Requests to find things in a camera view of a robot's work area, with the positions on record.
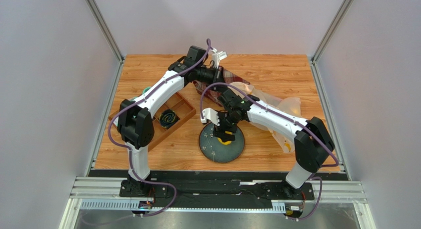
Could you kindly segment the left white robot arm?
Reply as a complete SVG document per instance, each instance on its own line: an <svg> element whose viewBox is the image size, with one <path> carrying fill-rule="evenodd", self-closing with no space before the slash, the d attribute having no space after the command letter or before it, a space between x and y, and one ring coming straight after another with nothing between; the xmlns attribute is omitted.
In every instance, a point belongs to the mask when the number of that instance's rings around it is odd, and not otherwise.
<svg viewBox="0 0 421 229"><path fill-rule="evenodd" d="M156 112L191 82L212 84L222 80L219 63L227 56L226 52L212 47L203 49L191 46L187 54L171 64L163 77L146 93L134 100L121 102L116 116L117 130L129 155L128 178L122 182L124 192L146 196L152 191L147 183L150 176L148 145L155 134L153 117Z"/></svg>

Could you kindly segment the yellow fake fruit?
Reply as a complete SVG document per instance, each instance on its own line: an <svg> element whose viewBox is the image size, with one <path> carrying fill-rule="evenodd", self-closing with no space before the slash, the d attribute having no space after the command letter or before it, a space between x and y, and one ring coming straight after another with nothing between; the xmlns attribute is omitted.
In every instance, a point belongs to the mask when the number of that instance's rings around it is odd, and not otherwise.
<svg viewBox="0 0 421 229"><path fill-rule="evenodd" d="M223 145L230 145L231 143L232 143L232 141L231 140L228 140L228 141L223 141L222 139L220 139L220 138L217 138L217 140L221 143L221 144L223 144Z"/></svg>

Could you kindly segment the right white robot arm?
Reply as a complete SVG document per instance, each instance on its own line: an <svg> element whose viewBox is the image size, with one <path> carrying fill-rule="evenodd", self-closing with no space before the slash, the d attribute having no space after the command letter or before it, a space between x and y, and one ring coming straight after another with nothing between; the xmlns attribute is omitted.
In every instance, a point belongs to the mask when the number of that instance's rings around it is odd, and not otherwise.
<svg viewBox="0 0 421 229"><path fill-rule="evenodd" d="M214 136L222 141L234 141L229 132L235 132L240 121L262 125L293 143L296 163L286 176L286 183L299 189L313 174L318 172L329 156L333 156L335 144L323 121L310 120L282 112L257 97L241 97L231 89L220 96L224 110L201 110L201 122L214 124Z"/></svg>

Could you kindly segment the translucent plastic bag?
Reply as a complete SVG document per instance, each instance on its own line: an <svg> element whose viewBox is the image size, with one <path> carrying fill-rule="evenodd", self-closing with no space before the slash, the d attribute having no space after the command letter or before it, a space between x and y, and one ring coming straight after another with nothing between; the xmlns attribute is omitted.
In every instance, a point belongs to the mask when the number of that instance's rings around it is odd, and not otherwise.
<svg viewBox="0 0 421 229"><path fill-rule="evenodd" d="M258 97L260 100L264 101L265 103L271 105L272 107L283 111L287 114L300 117L301 115L301 99L299 97L287 97L287 98L279 98L273 96L271 94L265 93L255 86L251 84L245 84L242 82L232 82L230 85L237 87L242 92L246 94L251 94ZM281 146L282 151L284 153L291 153L295 151L294 143L284 137L282 134L274 131L273 129L269 129L261 124L251 123L251 125L263 130L270 132L273 138L277 141L277 143Z"/></svg>

